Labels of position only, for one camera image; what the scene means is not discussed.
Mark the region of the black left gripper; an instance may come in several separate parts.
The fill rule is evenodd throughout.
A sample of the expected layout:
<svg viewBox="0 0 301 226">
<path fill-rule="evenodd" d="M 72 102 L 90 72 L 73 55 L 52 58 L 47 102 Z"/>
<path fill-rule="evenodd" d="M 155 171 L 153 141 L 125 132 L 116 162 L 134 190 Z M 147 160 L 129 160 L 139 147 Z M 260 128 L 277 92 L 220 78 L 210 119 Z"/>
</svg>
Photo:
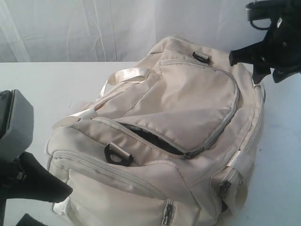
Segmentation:
<svg viewBox="0 0 301 226">
<path fill-rule="evenodd" d="M 23 152 L 12 162 L 0 161 L 0 225 L 4 225 L 7 199 L 59 203 L 72 188 L 47 171 L 32 153 Z M 16 226 L 47 226 L 24 214 Z"/>
</svg>

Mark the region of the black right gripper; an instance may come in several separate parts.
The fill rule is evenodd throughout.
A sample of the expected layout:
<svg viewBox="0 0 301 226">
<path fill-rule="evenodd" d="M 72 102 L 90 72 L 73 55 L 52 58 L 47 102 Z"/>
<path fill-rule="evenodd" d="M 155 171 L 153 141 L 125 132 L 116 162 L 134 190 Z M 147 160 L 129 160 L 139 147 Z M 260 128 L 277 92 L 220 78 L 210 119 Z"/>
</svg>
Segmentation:
<svg viewBox="0 0 301 226">
<path fill-rule="evenodd" d="M 286 0 L 279 20 L 273 23 L 263 41 L 232 50 L 231 66 L 237 63 L 253 65 L 253 83 L 259 84 L 266 76 L 294 75 L 301 72 L 301 2 Z"/>
</svg>

